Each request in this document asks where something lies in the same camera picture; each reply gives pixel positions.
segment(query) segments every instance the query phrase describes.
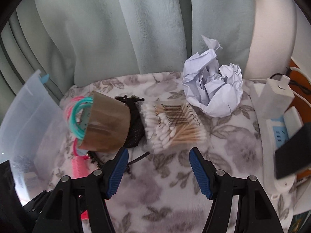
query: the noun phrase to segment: black mesh cloth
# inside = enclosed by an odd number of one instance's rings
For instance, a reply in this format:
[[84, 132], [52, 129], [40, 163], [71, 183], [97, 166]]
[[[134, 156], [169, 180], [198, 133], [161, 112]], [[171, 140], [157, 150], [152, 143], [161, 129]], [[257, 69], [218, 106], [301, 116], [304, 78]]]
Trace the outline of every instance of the black mesh cloth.
[[[137, 96], [132, 95], [131, 97], [125, 96], [117, 96], [116, 99], [120, 102], [125, 103], [129, 109], [131, 114], [130, 128], [128, 131], [128, 136], [125, 140], [123, 147], [125, 148], [133, 148], [138, 146], [139, 141], [145, 135], [145, 129], [142, 124], [142, 120], [140, 119], [139, 111], [136, 107], [138, 101], [144, 101], [144, 98], [139, 98]], [[99, 168], [102, 168], [104, 162], [98, 157], [96, 152], [88, 151], [88, 155], [91, 158], [92, 164], [95, 162]]]

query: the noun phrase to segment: barcode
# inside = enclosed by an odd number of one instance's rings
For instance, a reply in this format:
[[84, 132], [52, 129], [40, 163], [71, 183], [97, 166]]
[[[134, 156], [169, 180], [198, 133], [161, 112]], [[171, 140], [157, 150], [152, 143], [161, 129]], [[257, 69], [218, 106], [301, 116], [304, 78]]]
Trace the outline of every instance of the barcode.
[[174, 127], [182, 124], [188, 124], [187, 118], [180, 105], [162, 105], [169, 125]]

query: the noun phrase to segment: metal screw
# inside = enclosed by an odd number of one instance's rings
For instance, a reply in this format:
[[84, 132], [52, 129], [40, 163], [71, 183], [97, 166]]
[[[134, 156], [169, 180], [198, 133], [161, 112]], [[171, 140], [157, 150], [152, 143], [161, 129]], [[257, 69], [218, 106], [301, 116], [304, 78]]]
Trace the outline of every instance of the metal screw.
[[216, 174], [217, 174], [218, 176], [224, 176], [225, 172], [224, 172], [223, 170], [217, 170], [217, 171], [216, 171]]
[[68, 175], [65, 175], [65, 176], [63, 176], [62, 178], [61, 178], [61, 181], [62, 182], [66, 182], [66, 181], [68, 181], [69, 180], [69, 176]]
[[256, 177], [255, 175], [250, 175], [250, 176], [249, 176], [249, 179], [250, 179], [251, 181], [256, 181], [256, 180], [257, 180], [257, 177]]
[[93, 174], [94, 174], [95, 176], [101, 175], [101, 173], [102, 173], [102, 171], [101, 171], [100, 169], [97, 169], [97, 170], [95, 170], [95, 171], [93, 172]]

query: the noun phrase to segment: floral pattern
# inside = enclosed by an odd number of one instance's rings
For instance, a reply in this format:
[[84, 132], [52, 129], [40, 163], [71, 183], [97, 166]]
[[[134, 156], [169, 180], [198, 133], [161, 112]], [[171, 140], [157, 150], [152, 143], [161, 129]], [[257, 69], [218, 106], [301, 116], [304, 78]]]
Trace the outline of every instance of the floral pattern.
[[[166, 72], [111, 78], [84, 88], [73, 86], [60, 106], [64, 108], [73, 97], [88, 96], [93, 91], [110, 97], [134, 94], [146, 101], [185, 99], [182, 74]], [[209, 135], [209, 142], [199, 147], [203, 157], [232, 176], [246, 178], [253, 174], [263, 184], [260, 131], [250, 97], [244, 92], [240, 105], [228, 117], [212, 118], [199, 110], [197, 113]], [[73, 141], [74, 137], [68, 133], [51, 173], [51, 189], [63, 175], [72, 175]], [[200, 192], [189, 163], [189, 149], [151, 154], [133, 164], [131, 174], [124, 174], [117, 193], [106, 201], [116, 233], [202, 232], [212, 202]], [[148, 145], [142, 139], [139, 146], [129, 149], [129, 160], [146, 151]], [[98, 156], [107, 161], [115, 153], [99, 153]], [[90, 172], [96, 169], [89, 160], [86, 163]], [[273, 201], [285, 232], [293, 217], [295, 196], [294, 186], [288, 194]], [[234, 232], [237, 204], [238, 199], [234, 197], [227, 232]], [[84, 232], [91, 232], [87, 220], [83, 228]]]

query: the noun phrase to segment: white crumpled paper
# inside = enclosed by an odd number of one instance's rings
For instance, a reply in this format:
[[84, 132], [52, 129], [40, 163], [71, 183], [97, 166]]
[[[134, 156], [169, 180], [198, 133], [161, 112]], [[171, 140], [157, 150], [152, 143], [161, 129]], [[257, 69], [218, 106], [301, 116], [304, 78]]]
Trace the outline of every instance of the white crumpled paper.
[[215, 39], [203, 35], [202, 38], [209, 49], [185, 61], [183, 90], [187, 101], [205, 114], [211, 117], [229, 116], [239, 105], [243, 94], [241, 69], [231, 63], [219, 67], [215, 52], [222, 47]]

